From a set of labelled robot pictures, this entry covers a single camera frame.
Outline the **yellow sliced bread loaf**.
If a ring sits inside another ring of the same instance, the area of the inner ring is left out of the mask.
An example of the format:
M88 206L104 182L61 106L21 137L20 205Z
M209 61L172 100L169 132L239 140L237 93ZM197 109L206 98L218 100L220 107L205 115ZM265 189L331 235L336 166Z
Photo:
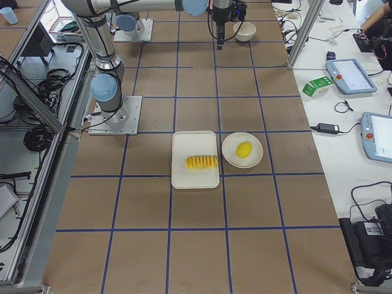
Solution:
M185 165L191 170L204 170L217 167L216 156L189 156L185 160Z

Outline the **cream round plate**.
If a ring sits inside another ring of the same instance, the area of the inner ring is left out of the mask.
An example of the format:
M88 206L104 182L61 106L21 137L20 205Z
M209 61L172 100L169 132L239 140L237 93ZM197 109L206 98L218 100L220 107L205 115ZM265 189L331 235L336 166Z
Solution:
M246 132L228 135L222 144L225 160L238 168L256 166L263 158L263 146L257 137Z

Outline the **white bowl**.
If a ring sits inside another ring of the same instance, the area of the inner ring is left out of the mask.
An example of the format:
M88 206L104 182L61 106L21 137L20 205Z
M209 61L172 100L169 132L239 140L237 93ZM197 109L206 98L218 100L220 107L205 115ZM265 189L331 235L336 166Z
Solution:
M235 33L235 39L240 42L250 41L255 33L257 32L257 28L254 24L250 22L236 23L233 26L233 31Z

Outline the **green white carton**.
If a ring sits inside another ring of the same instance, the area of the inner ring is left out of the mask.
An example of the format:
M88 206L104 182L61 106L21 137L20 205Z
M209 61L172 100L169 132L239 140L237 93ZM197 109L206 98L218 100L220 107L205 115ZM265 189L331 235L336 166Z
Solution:
M327 76L324 76L307 82L302 92L309 97L315 97L328 92L332 85L333 81Z

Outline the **white rectangular tray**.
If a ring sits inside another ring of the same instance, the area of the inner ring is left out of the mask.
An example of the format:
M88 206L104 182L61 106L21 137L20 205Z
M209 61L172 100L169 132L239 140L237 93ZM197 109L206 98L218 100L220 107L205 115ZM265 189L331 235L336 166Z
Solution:
M176 189L210 189L219 185L214 132L202 130L173 134L171 184Z

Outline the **yellow lemon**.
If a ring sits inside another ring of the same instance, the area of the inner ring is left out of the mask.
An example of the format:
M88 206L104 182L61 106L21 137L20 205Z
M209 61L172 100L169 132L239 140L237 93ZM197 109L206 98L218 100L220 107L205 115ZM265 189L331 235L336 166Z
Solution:
M236 147L236 155L239 158L247 158L252 152L252 144L249 141L244 141Z

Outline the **upper teach pendant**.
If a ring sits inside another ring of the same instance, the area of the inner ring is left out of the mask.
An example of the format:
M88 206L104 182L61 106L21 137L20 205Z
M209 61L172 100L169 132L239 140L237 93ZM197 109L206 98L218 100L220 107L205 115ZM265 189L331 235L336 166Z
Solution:
M357 59L334 59L325 63L337 88L344 94L373 93L377 87Z

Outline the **teach pendant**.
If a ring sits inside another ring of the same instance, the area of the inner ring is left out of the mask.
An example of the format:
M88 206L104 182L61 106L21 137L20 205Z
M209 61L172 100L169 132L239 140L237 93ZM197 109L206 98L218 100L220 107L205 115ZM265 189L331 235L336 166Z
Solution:
M391 116L364 112L361 138L368 158L391 163Z
M373 93L377 87L357 59L334 59L325 63L337 88L344 94Z

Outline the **black power adapter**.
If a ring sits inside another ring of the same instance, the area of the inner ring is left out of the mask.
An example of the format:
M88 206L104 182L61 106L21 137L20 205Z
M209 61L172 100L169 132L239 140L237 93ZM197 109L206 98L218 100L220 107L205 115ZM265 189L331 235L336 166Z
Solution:
M319 123L318 131L325 134L338 134L340 132L338 125L327 123Z

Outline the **lower teach pendant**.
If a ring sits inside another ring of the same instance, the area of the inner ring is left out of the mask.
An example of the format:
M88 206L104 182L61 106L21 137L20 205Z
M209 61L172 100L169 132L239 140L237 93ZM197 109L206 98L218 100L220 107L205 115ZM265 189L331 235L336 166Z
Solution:
M368 158L391 163L391 116L364 112L361 138Z

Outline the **light blue cup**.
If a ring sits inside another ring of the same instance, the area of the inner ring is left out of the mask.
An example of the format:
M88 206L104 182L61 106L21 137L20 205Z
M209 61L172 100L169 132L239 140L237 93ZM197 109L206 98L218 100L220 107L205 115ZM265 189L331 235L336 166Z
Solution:
M16 16L13 8L11 7L3 7L0 9L1 15L5 18L5 20L11 25L15 25L18 23L18 17Z

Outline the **black device box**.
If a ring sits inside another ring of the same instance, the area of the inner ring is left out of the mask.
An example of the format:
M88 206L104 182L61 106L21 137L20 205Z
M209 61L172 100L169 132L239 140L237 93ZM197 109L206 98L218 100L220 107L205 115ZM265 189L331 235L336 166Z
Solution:
M370 221L351 222L340 218L339 225L353 267L373 269L370 277L360 277L366 286L378 287L391 279L391 205L375 208L376 218Z

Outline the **aluminium frame post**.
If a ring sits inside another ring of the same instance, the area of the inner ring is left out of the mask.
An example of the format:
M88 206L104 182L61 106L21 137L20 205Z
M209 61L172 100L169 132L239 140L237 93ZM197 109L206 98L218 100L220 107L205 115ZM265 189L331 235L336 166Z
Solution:
M310 8L305 16L303 25L300 27L299 33L297 35L297 39L288 56L288 60L287 60L288 69L294 68L295 63L298 60L300 53L306 43L306 39L308 38L312 30L312 27L319 15L323 3L324 1L322 0L315 0L311 2Z

